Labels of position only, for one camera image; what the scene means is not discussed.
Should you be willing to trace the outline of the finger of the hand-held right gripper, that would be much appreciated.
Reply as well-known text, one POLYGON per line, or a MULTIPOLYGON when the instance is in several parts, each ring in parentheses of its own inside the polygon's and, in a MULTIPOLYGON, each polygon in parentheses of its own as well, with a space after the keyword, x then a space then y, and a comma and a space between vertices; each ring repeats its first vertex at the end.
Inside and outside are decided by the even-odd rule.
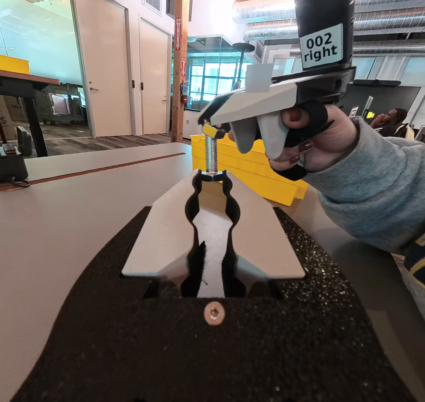
POLYGON ((230 123, 245 118, 281 111, 296 104, 297 85, 281 82, 271 85, 268 92, 229 93, 229 98, 210 118, 211 124, 230 123))
POLYGON ((232 90, 228 93, 216 96, 211 102, 207 104, 204 109, 201 110, 199 124, 204 124, 205 121, 208 121, 210 123, 210 118, 212 114, 214 114, 218 110, 218 108, 221 107, 224 102, 226 102, 226 100, 229 98, 229 93, 231 92, 238 90, 244 90, 246 92, 268 92, 271 85, 278 84, 281 82, 293 82, 293 80, 290 79, 273 83, 272 72, 273 65, 248 65, 246 70, 245 86, 236 90, 232 90))

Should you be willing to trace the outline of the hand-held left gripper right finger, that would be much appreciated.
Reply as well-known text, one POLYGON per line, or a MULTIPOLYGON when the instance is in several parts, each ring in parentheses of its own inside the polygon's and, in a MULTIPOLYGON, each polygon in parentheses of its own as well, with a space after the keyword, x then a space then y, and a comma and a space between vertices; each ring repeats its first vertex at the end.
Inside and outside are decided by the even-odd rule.
POLYGON ((258 282, 302 279, 305 270, 274 211, 233 173, 223 172, 225 212, 232 225, 222 261, 224 288, 251 288, 258 282))

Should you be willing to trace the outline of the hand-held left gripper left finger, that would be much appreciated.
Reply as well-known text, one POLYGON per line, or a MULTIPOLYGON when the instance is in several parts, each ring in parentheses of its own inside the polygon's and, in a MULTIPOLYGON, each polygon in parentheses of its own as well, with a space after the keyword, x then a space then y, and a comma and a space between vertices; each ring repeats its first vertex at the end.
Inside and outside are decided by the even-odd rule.
POLYGON ((127 278, 156 278, 181 286, 200 264, 191 258, 199 249, 193 221, 199 213, 201 170, 196 169, 157 199, 122 269, 127 278))

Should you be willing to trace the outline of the silver hex bolt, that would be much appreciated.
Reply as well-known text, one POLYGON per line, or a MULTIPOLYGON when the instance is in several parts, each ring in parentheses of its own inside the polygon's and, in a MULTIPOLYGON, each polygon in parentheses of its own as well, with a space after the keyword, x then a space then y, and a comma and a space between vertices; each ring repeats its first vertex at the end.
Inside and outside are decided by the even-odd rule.
POLYGON ((218 174, 217 141, 222 139, 226 135, 226 132, 223 129, 212 126, 208 121, 205 121, 203 133, 205 135, 205 175, 215 176, 218 174))

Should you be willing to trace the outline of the person's right forearm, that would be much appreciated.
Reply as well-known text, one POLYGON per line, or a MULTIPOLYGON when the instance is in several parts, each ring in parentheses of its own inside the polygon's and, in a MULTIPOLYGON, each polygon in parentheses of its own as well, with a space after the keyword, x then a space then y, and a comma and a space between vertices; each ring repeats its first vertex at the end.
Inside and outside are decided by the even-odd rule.
POLYGON ((330 168, 308 173, 332 221, 354 238, 383 251, 408 256, 424 238, 425 146, 382 137, 354 118, 358 142, 330 168))

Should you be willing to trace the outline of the person's right hand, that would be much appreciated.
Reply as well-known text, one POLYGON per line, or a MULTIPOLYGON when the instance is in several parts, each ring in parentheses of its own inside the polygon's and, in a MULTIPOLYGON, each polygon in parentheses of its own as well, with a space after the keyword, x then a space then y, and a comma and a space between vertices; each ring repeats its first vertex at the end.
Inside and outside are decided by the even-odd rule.
POLYGON ((278 172, 292 169, 300 161, 307 173, 322 172, 347 157, 358 143, 358 130, 338 107, 325 105, 327 129, 300 144, 286 147, 276 158, 268 156, 270 167, 278 172))

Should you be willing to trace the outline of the round black standing table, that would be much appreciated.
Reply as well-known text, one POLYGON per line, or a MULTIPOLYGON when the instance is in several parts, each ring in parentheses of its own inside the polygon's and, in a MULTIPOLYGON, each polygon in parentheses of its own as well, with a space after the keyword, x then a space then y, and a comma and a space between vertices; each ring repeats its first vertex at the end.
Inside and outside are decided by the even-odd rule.
POLYGON ((255 46, 250 43, 246 42, 237 42, 232 44, 232 49, 239 52, 240 60, 239 60, 239 66, 238 66, 238 75, 237 75, 237 82, 240 82, 241 80, 241 71, 242 71, 242 64, 245 53, 252 53, 255 51, 255 46))

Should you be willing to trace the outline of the yellow plastic bin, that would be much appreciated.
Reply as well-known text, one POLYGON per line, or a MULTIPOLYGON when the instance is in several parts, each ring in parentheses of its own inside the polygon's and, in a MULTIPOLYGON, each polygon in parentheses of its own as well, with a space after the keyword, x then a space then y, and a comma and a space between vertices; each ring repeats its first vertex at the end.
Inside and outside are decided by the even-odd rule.
POLYGON ((227 136, 217 141, 219 171, 230 171, 263 198, 291 206, 294 199, 303 200, 309 185, 303 180, 290 181, 269 166, 263 142, 257 140, 246 154, 227 136))

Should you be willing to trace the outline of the white recycling bin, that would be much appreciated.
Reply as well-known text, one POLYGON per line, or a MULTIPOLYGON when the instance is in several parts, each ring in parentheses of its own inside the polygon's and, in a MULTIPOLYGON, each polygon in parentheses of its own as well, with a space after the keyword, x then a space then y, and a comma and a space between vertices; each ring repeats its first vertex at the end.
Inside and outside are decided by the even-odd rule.
POLYGON ((199 124, 201 111, 184 109, 183 138, 191 139, 192 135, 202 135, 203 125, 199 124))

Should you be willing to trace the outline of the narrow white door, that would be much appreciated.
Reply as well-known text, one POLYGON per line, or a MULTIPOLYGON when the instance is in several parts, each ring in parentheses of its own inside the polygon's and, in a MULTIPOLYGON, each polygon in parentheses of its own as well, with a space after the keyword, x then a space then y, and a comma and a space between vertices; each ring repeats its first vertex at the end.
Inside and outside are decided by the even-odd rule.
POLYGON ((141 110, 144 135, 169 131, 170 36, 144 19, 139 22, 141 110))

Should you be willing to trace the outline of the large black screen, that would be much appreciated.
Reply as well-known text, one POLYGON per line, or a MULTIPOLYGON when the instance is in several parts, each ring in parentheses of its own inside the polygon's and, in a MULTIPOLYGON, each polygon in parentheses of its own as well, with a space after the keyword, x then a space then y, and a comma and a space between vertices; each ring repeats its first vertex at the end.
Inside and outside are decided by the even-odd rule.
POLYGON ((403 86, 400 81, 360 80, 347 85, 347 90, 336 103, 345 114, 374 116, 401 108, 407 112, 415 101, 420 87, 403 86))

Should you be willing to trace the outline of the wide white door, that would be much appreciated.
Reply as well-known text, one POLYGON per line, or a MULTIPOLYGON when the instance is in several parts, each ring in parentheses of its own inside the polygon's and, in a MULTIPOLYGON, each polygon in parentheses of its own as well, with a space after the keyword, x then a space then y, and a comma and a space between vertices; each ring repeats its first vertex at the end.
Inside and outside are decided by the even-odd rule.
POLYGON ((75 0, 75 5, 92 133, 131 135, 127 10, 112 0, 75 0))

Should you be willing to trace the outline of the cardboard box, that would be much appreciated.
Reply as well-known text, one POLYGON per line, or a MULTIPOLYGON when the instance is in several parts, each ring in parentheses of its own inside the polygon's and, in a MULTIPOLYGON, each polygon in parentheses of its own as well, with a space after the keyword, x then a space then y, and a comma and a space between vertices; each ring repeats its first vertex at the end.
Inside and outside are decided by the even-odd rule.
POLYGON ((4 96, 0 96, 0 121, 7 140, 17 140, 17 125, 12 121, 4 96))

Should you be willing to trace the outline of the yellow box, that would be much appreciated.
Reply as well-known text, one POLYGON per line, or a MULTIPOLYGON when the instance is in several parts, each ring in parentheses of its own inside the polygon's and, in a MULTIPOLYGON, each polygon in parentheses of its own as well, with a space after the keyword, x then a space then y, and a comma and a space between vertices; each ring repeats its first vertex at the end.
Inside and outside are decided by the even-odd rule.
POLYGON ((29 61, 0 55, 0 70, 30 75, 29 61))

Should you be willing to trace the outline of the wooden post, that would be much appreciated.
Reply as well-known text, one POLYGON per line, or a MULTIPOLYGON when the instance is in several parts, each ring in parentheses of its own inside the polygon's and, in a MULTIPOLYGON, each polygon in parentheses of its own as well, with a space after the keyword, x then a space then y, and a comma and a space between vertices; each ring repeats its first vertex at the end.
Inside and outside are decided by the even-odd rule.
POLYGON ((172 121, 171 121, 171 142, 182 143, 184 104, 180 102, 180 84, 185 81, 181 76, 181 59, 187 57, 187 39, 189 25, 189 0, 175 0, 175 18, 182 18, 182 38, 179 51, 174 50, 173 54, 173 97, 172 97, 172 121))

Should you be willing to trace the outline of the black wall speaker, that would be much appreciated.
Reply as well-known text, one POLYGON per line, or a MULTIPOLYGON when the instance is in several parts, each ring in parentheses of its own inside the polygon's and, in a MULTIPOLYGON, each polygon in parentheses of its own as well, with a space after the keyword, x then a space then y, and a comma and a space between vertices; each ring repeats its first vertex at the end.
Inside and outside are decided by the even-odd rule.
MULTIPOLYGON (((166 0, 166 14, 168 17, 175 20, 176 0, 166 0)), ((189 0, 189 22, 192 21, 193 0, 189 0)))

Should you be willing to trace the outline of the wooden desk with black frame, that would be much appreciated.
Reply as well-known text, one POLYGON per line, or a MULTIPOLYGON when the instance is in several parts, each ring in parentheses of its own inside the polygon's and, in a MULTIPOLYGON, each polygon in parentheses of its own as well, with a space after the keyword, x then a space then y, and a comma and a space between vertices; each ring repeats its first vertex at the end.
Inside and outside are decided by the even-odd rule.
POLYGON ((40 127, 39 118, 35 108, 35 90, 43 90, 50 84, 60 85, 60 80, 33 76, 24 73, 0 71, 1 96, 21 97, 29 121, 29 128, 38 157, 47 157, 44 136, 40 127))

